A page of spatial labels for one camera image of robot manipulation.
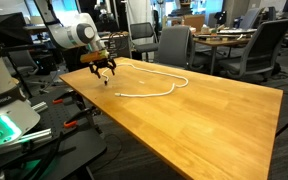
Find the gray carpet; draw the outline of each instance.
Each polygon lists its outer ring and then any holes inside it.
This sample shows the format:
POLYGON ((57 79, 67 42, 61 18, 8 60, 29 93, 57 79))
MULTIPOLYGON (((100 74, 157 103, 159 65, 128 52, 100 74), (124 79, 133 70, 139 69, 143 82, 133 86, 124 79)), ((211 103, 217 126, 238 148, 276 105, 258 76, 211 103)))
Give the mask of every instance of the gray carpet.
MULTIPOLYGON (((238 55, 240 51, 241 50, 233 51, 232 56, 238 55)), ((268 82, 261 84, 273 88, 287 85, 279 87, 284 90, 278 123, 278 129, 280 129, 288 122, 288 51, 283 52, 282 55, 278 57, 277 62, 281 64, 282 73, 273 76, 268 82)), ((65 86, 50 86, 47 87, 46 90, 51 91, 56 88, 65 88, 65 86)), ((35 90, 33 90, 33 94, 38 95, 36 87, 35 90)), ((172 168, 108 117, 99 115, 94 119, 104 132, 108 147, 107 152, 102 157, 89 165, 95 179, 183 179, 172 168)), ((288 179, 288 129, 275 140, 268 179, 288 179)))

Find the green light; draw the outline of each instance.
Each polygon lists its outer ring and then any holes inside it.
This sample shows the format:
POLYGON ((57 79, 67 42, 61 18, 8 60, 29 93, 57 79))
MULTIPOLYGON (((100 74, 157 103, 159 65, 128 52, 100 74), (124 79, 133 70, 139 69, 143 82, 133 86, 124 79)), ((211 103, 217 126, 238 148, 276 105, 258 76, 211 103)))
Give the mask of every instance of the green light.
POLYGON ((0 122, 8 131, 7 134, 10 135, 10 140, 14 140, 21 135, 22 131, 14 124, 14 122, 8 116, 1 115, 0 122))

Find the table leg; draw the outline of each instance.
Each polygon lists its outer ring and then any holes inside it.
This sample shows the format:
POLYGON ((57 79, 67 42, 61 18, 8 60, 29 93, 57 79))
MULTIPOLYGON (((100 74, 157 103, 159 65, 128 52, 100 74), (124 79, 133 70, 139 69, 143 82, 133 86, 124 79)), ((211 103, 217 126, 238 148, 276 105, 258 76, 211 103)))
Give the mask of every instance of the table leg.
POLYGON ((211 64, 211 75, 213 75, 214 72, 214 66, 215 66, 215 60, 216 60, 216 51, 217 51, 217 47, 216 46, 212 46, 212 64, 211 64))

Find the lamp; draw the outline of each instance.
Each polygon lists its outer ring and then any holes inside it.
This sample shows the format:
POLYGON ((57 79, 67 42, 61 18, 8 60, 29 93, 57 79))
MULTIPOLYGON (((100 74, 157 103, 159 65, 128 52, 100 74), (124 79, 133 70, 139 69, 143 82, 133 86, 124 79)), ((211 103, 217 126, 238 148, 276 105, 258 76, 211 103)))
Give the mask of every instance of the lamp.
POLYGON ((44 22, 41 16, 31 16, 30 19, 31 19, 31 24, 44 25, 44 22))

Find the window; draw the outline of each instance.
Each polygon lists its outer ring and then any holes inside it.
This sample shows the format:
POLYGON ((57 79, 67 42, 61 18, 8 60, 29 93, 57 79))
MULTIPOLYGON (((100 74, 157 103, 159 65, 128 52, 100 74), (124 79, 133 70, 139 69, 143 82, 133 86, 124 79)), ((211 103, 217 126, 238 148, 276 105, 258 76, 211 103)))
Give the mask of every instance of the window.
MULTIPOLYGON (((40 16, 34 0, 25 0, 31 16, 40 16)), ((53 8, 58 19, 65 26, 74 22, 74 16, 79 14, 75 0, 52 0, 53 8)))

